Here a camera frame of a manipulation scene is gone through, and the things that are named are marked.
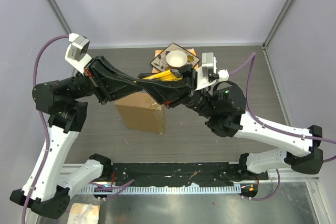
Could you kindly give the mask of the yellow utility knife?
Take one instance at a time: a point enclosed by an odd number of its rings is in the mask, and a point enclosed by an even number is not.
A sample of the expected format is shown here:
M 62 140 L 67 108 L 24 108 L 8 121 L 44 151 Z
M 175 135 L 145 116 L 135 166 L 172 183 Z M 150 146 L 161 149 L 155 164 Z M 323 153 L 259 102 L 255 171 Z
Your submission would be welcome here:
M 138 78 L 144 80 L 179 81 L 183 76 L 177 69 L 169 69 L 159 73 L 141 73 L 138 75 Z

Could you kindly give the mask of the brown cardboard express box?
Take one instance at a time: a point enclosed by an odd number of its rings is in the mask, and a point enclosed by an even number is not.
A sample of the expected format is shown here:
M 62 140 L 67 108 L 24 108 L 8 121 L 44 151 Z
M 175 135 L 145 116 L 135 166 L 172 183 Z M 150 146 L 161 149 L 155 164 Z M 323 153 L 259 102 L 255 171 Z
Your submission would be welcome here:
M 149 94 L 137 92 L 114 102 L 129 129 L 165 133 L 165 107 Z

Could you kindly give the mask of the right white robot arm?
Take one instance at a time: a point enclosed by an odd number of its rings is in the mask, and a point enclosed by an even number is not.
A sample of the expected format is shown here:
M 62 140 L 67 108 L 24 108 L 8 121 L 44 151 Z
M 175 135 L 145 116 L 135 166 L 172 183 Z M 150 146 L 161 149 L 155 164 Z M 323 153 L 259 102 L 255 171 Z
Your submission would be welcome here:
M 250 179 L 270 169 L 290 167 L 302 174 L 318 174 L 323 151 L 314 133 L 318 126 L 296 129 L 272 121 L 261 121 L 246 110 L 241 88 L 229 81 L 227 70 L 186 65 L 160 73 L 141 73 L 137 84 L 159 104 L 174 108 L 180 104 L 206 118 L 205 125 L 219 137 L 239 137 L 275 146 L 272 151 L 245 153 L 239 158 L 237 173 Z

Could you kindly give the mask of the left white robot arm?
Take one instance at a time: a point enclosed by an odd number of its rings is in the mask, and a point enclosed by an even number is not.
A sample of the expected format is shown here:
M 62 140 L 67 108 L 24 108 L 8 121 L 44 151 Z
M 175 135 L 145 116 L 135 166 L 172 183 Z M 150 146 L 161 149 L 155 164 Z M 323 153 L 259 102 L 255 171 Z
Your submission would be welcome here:
M 21 189 L 11 193 L 10 200 L 40 216 L 58 219 L 79 189 L 95 179 L 105 182 L 111 177 L 111 160 L 92 154 L 67 179 L 59 178 L 87 117 L 88 104 L 81 98 L 94 95 L 105 104 L 146 91 L 157 103 L 170 104 L 193 93 L 195 77 L 195 69 L 185 65 L 134 78 L 115 68 L 104 56 L 97 56 L 90 58 L 74 77 L 35 85 L 32 96 L 36 110 L 40 115 L 49 115 L 43 121 L 46 140 L 31 177 Z

